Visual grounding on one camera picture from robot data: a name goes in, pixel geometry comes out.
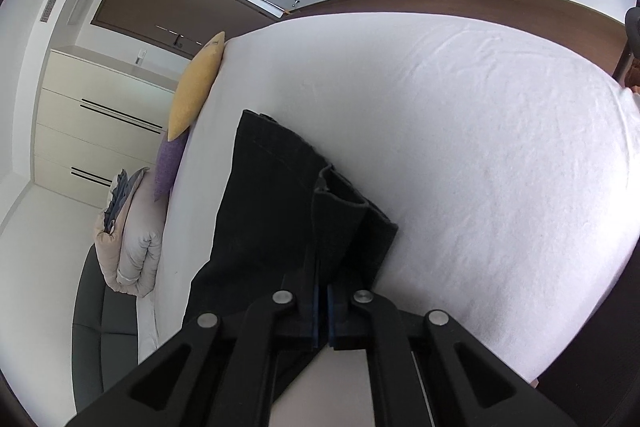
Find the black denim pants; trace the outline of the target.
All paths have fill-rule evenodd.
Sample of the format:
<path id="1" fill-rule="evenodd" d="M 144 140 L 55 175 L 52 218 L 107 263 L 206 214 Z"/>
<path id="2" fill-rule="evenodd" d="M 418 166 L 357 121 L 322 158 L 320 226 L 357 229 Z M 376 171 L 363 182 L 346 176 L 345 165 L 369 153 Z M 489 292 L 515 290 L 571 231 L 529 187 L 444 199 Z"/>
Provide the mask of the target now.
<path id="1" fill-rule="evenodd" d="M 212 253 L 183 320 L 245 311 L 314 255 L 338 285 L 373 286 L 398 226 L 295 132 L 244 110 Z"/>

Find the folded beige duvet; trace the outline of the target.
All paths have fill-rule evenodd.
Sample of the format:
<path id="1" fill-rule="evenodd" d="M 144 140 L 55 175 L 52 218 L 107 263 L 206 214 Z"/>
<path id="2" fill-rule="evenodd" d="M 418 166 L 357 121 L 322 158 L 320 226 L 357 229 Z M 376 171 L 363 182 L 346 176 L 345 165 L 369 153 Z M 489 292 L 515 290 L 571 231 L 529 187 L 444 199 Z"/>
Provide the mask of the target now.
<path id="1" fill-rule="evenodd" d="M 111 233 L 103 231 L 103 211 L 94 227 L 94 247 L 106 285 L 144 298 L 154 289 L 162 253 L 168 199 L 154 199 L 155 172 L 149 171 L 129 196 Z"/>

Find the dark sofa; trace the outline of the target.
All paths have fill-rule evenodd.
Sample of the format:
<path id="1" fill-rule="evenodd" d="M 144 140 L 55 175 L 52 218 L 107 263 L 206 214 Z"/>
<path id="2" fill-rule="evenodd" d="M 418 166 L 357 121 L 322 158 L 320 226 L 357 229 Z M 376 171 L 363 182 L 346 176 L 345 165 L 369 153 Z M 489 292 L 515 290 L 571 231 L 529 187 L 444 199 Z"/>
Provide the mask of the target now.
<path id="1" fill-rule="evenodd" d="M 90 248 L 72 321 L 72 383 L 78 412 L 138 365 L 137 300 L 109 288 Z"/>

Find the purple pillow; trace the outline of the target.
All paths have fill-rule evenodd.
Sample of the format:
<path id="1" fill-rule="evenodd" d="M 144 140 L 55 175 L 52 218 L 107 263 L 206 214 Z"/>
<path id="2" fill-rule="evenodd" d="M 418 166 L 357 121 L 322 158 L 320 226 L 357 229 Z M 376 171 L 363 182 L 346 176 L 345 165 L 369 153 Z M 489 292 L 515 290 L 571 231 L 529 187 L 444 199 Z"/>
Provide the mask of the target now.
<path id="1" fill-rule="evenodd" d="M 188 142 L 188 132 L 183 132 L 175 140 L 163 137 L 155 163 L 154 199 L 168 195 L 174 187 L 181 159 Z"/>

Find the blue folded cloth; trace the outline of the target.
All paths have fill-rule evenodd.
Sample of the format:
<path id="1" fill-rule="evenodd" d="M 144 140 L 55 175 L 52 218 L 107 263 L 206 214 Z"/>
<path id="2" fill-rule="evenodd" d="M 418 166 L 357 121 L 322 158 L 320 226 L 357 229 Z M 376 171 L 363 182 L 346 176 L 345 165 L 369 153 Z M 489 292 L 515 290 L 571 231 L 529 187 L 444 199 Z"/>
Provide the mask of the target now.
<path id="1" fill-rule="evenodd" d="M 122 169 L 115 176 L 110 186 L 110 191 L 108 191 L 106 208 L 103 211 L 104 232 L 111 233 L 114 230 L 115 221 L 122 211 L 122 207 L 125 206 L 128 197 L 136 193 L 145 173 L 148 171 L 148 168 L 143 167 L 129 176 L 127 171 Z"/>

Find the white bed mattress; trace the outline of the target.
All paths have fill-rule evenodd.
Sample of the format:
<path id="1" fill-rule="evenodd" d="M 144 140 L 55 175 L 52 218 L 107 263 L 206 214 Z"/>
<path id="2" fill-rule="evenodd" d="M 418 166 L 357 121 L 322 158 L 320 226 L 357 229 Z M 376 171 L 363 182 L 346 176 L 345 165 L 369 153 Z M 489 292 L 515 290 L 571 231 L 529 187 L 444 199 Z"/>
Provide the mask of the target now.
<path id="1" fill-rule="evenodd" d="M 525 379 L 598 309 L 639 237 L 639 105 L 551 41 L 468 18 L 296 18 L 230 40 L 169 199 L 148 355 L 210 255 L 244 110 L 308 143 L 398 225 L 376 288 L 446 310 Z"/>

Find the yellow pillow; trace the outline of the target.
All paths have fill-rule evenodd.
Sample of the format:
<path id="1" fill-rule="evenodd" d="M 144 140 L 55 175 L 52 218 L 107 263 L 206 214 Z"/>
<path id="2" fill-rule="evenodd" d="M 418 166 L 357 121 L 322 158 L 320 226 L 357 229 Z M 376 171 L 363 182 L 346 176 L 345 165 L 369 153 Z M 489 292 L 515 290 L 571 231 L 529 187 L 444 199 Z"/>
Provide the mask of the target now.
<path id="1" fill-rule="evenodd" d="M 186 66 L 171 102 L 167 127 L 168 142 L 182 135 L 201 112 L 217 78 L 225 44 L 226 33 L 218 32 Z"/>

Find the cream drawer cabinet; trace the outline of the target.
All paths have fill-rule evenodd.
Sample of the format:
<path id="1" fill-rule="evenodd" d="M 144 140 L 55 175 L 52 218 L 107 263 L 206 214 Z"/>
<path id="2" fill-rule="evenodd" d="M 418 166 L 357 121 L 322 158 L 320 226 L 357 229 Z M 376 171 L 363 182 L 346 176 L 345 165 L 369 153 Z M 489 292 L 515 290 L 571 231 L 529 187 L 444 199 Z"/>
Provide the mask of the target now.
<path id="1" fill-rule="evenodd" d="M 35 184 L 96 208 L 120 170 L 155 164 L 177 81 L 81 48 L 50 51 L 38 95 Z"/>

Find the brown door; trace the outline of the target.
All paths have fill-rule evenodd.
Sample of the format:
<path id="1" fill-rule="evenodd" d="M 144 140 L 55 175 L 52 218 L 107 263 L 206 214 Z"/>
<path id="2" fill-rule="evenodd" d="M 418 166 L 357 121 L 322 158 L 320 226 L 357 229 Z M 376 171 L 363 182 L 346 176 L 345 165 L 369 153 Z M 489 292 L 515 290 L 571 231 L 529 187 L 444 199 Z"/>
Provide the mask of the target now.
<path id="1" fill-rule="evenodd" d="M 231 39 L 276 20 L 248 0 L 101 0 L 91 23 L 191 58 L 218 32 Z"/>

